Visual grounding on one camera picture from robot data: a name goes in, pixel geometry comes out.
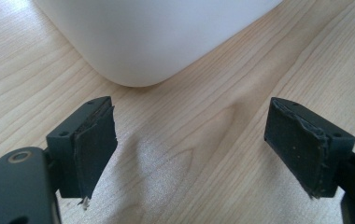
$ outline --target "hole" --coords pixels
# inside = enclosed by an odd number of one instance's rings
[[[63,136],[67,136],[69,134],[69,132],[61,132],[59,133],[59,136],[63,137]]]
[[[8,161],[11,163],[18,163],[22,161],[26,161],[30,156],[32,155],[32,152],[30,151],[20,151],[8,158]]]
[[[9,222],[9,224],[27,224],[27,223],[29,223],[28,217],[17,217],[14,220]]]

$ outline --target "wooden table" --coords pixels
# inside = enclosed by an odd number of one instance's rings
[[[310,200],[263,131],[278,96],[355,135],[355,0],[285,0],[141,89],[98,75],[32,1],[0,1],[0,157],[45,148],[48,132],[104,95],[119,146],[86,212],[60,199],[64,223],[341,223],[343,191]]]

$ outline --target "white plastic object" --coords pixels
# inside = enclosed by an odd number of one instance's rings
[[[159,83],[282,0],[36,0],[84,59],[124,86]]]

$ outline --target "black plastic bracket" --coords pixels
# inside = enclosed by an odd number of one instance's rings
[[[310,197],[345,192],[345,223],[355,223],[355,137],[295,102],[272,98],[264,140]]]
[[[60,223],[55,191],[91,198],[117,147],[110,97],[82,105],[48,136],[0,158],[0,223]]]

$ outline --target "light wooden surface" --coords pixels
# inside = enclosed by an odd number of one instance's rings
[[[355,0],[285,0],[142,89],[98,75],[32,1],[0,1],[0,157],[104,95],[120,144],[86,212],[60,200],[64,223],[341,223],[342,191],[311,201],[263,131],[279,96],[355,135]]]

